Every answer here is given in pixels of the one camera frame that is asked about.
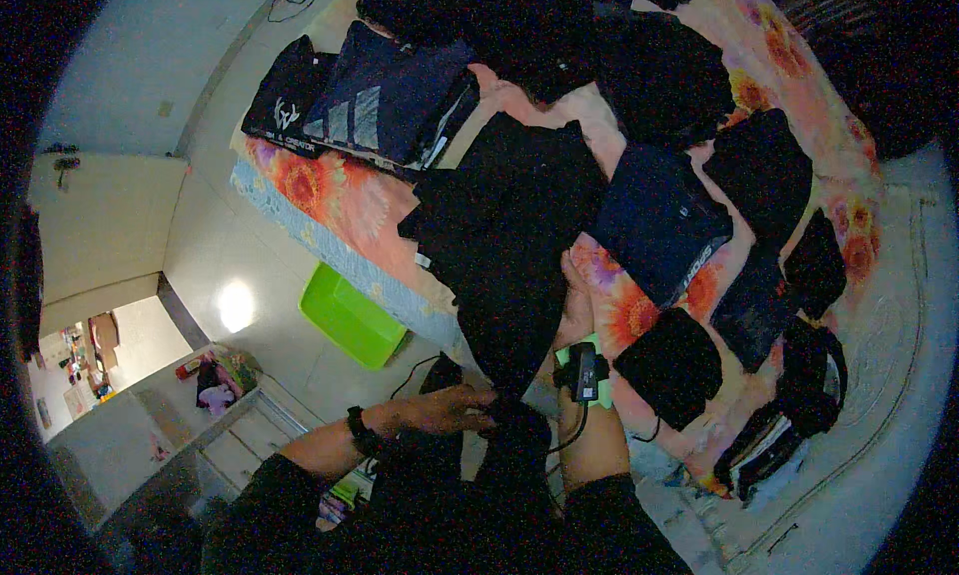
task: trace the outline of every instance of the poster on wall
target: poster on wall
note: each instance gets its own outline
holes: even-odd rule
[[[46,399],[36,400],[36,412],[40,413],[40,422],[43,424],[43,428],[50,429],[50,425],[53,425],[53,422],[50,421],[50,411],[47,410]]]
[[[63,399],[66,401],[66,407],[70,409],[70,417],[74,421],[77,421],[80,415],[90,410],[90,407],[86,405],[83,394],[79,392],[79,388],[76,386],[64,392]]]

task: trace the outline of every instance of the logo print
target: logo print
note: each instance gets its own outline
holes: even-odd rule
[[[290,111],[283,110],[283,97],[281,96],[276,100],[276,106],[273,107],[273,118],[276,119],[276,127],[281,130],[287,129],[287,127],[299,119],[299,113],[296,113],[296,105],[290,105]]]

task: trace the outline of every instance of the floral bedsheet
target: floral bedsheet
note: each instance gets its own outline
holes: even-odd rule
[[[352,5],[347,1],[336,6],[343,10]],[[824,317],[842,339],[881,250],[881,173],[872,138],[833,89],[806,42],[770,0],[692,0],[672,13],[723,49],[737,109],[719,129],[754,111],[778,107],[785,111],[799,145],[812,160],[814,182],[809,206],[782,258],[788,257],[802,237],[815,209],[823,208],[835,226],[849,281],[843,298]],[[526,125],[541,127],[559,128],[578,119],[596,160],[612,177],[626,140],[594,84],[571,92],[543,111],[532,106],[521,89],[498,79],[487,67],[470,68],[479,82],[479,106],[438,166],[455,167],[486,121],[504,111]],[[377,270],[373,280],[365,280],[369,274],[359,272],[343,275],[408,327],[438,342],[454,360],[472,363],[456,324],[453,294],[415,264],[415,244],[397,233],[396,225],[416,204],[409,185],[333,151],[308,161],[240,134],[234,137],[233,147],[241,159],[234,172],[241,192],[254,202],[269,197],[274,206],[278,199],[292,205],[306,219],[300,219],[294,229],[301,223],[313,225],[303,225],[302,232],[288,225],[288,230],[321,259],[330,262],[331,255],[355,252],[375,264],[382,271]],[[713,309],[736,278],[755,241],[736,208],[702,171],[712,152],[711,142],[693,148],[689,150],[690,161],[713,198],[729,207],[734,237],[703,266],[679,305],[703,324],[716,343],[722,358],[723,383],[704,414],[681,432],[662,424],[656,443],[682,460],[700,485],[725,495],[725,488],[713,479],[713,465],[750,414],[772,400],[782,370],[782,346],[774,346],[758,373],[746,374],[709,325]],[[250,172],[240,182],[236,174],[246,169],[241,165],[244,162]],[[318,232],[328,233],[333,239],[316,244],[311,236]],[[558,337],[578,339],[595,330],[605,355],[612,360],[653,326],[658,311],[589,235],[583,233],[577,240],[569,252],[569,263],[585,281],[585,290],[570,294]],[[334,262],[331,266],[340,269]],[[387,291],[380,283],[383,274],[406,291],[398,292],[391,284]],[[397,302],[407,293],[412,296]],[[650,435],[656,427],[651,408],[615,371],[612,384],[624,425],[642,437]]]

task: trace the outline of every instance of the black strap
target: black strap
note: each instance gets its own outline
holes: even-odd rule
[[[346,409],[346,426],[353,434],[353,446],[364,456],[376,457],[386,447],[386,441],[363,423],[363,407]]]

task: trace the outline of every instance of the person's hand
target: person's hand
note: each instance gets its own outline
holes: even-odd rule
[[[552,342],[554,350],[575,344],[594,331],[593,303],[590,301],[590,288],[579,274],[579,271],[576,270],[575,265],[572,264],[569,251],[563,253],[560,266],[563,269],[563,275],[566,276],[569,287],[566,292],[566,305],[563,307],[563,317],[559,322],[556,337]]]
[[[478,392],[469,384],[444,388],[431,394],[399,401],[398,413],[404,428],[446,435],[466,429],[493,427],[493,418],[484,410],[496,399],[496,392]]]

